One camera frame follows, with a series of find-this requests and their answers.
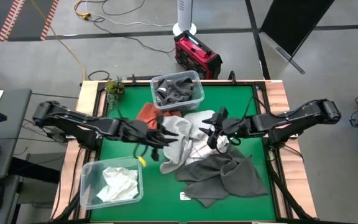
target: green plant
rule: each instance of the green plant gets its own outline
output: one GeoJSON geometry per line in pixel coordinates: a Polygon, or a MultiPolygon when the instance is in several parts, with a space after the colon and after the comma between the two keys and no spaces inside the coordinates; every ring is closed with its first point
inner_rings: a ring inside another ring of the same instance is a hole
{"type": "Polygon", "coordinates": [[[122,79],[117,77],[117,80],[111,80],[106,83],[107,102],[109,109],[112,110],[114,104],[124,95],[125,86],[122,79]]]}

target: brown cloth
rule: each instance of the brown cloth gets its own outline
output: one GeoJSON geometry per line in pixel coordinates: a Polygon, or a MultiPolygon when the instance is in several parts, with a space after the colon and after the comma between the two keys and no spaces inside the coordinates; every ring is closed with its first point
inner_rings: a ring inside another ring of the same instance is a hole
{"type": "Polygon", "coordinates": [[[166,111],[161,113],[152,103],[145,103],[136,119],[144,121],[150,129],[157,129],[157,115],[162,114],[163,116],[178,116],[181,117],[180,111],[169,112],[166,111]]]}

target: white tag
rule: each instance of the white tag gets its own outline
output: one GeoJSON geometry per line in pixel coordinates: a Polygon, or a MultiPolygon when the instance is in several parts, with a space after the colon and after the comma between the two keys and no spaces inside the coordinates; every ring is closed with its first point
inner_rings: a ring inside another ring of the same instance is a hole
{"type": "Polygon", "coordinates": [[[180,200],[191,200],[184,192],[180,192],[180,200]]]}

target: red portable power station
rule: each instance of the red portable power station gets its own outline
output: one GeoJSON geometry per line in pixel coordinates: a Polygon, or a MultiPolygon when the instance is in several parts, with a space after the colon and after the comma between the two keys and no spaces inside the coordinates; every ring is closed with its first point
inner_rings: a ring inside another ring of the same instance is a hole
{"type": "Polygon", "coordinates": [[[187,70],[198,72],[200,79],[218,79],[222,59],[190,32],[175,37],[175,58],[187,70]]]}

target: gray floor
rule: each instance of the gray floor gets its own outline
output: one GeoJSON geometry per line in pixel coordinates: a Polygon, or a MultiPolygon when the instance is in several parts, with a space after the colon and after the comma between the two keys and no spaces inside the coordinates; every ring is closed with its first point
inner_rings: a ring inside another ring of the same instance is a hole
{"type": "MultiPolygon", "coordinates": [[[[139,2],[131,0],[119,4],[111,1],[107,8],[119,12],[139,2]]],[[[271,2],[252,0],[258,26],[262,25],[271,2]]],[[[52,24],[58,34],[103,33],[77,18],[71,12],[71,4],[69,1],[59,2],[52,24]]],[[[197,11],[194,22],[200,28],[250,27],[243,1],[195,0],[194,4],[197,11]]],[[[89,9],[98,10],[95,6],[89,9]]],[[[114,17],[114,20],[169,24],[176,21],[175,17],[175,0],[148,0],[141,10],[114,17]]],[[[342,0],[335,1],[318,25],[354,24],[358,24],[358,1],[342,0]]],[[[119,26],[110,22],[103,27],[114,32],[169,30],[166,27],[119,26]]],[[[358,95],[358,30],[312,32],[295,56],[295,61],[306,71],[305,75],[300,75],[284,61],[268,37],[261,36],[270,76],[284,81],[291,107],[314,98],[329,98],[342,111],[343,119],[337,125],[321,125],[307,130],[300,137],[300,146],[318,216],[322,220],[358,223],[358,129],[350,127],[348,122],[356,109],[354,98],[358,95]]],[[[222,55],[224,63],[220,78],[226,78],[230,70],[235,70],[238,78],[263,78],[251,33],[198,37],[222,55]]],[[[173,47],[170,36],[139,39],[162,50],[173,47]]],[[[113,77],[128,77],[132,74],[160,75],[183,70],[176,64],[173,54],[145,50],[132,40],[78,39],[66,40],[65,43],[84,63],[88,73],[103,69],[113,77]]],[[[0,88],[31,88],[38,93],[77,96],[81,79],[76,62],[54,40],[0,43],[0,88]]],[[[37,103],[52,99],[33,96],[26,117],[31,117],[37,103]]],[[[69,108],[75,107],[75,100],[58,100],[69,108]]],[[[26,130],[21,136],[37,137],[26,130]]],[[[53,143],[19,141],[17,153],[26,146],[31,153],[65,150],[53,143]]],[[[45,220],[49,214],[50,209],[29,205],[21,210],[18,223],[45,220]]]]}

